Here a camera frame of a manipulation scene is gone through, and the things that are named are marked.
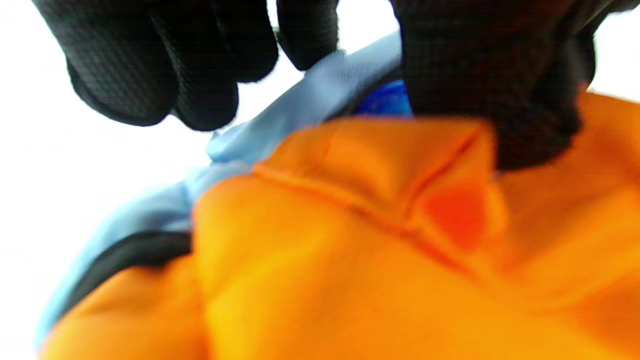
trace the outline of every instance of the orange jacket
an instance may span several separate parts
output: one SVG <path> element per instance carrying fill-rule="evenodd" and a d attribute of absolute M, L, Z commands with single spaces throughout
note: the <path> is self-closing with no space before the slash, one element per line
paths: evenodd
<path fill-rule="evenodd" d="M 199 200 L 192 253 L 112 276 L 42 359 L 639 359 L 640 105 L 580 107 L 566 156 L 503 176 L 479 119 L 299 131 Z"/>

